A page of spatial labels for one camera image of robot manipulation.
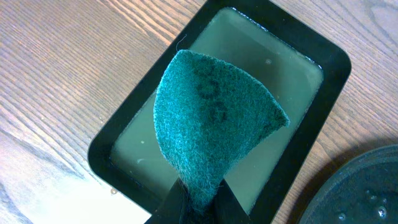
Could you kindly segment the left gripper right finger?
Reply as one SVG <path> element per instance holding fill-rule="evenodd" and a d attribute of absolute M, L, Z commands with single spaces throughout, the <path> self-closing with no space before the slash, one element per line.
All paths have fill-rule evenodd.
<path fill-rule="evenodd" d="M 213 216 L 216 224 L 252 223 L 224 179 L 213 199 Z"/>

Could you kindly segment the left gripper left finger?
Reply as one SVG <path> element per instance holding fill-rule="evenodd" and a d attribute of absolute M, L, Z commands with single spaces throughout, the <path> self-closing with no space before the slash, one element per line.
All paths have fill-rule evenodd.
<path fill-rule="evenodd" d="M 145 224 L 185 224 L 188 215 L 188 194 L 183 182 L 177 179 L 161 203 Z"/>

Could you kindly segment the green yellow sponge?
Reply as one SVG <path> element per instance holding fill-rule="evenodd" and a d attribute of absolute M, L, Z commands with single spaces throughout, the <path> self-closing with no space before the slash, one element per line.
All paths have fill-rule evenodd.
<path fill-rule="evenodd" d="M 290 124 L 269 90 L 244 70 L 180 50 L 155 94 L 160 151 L 203 213 L 224 176 L 259 143 Z"/>

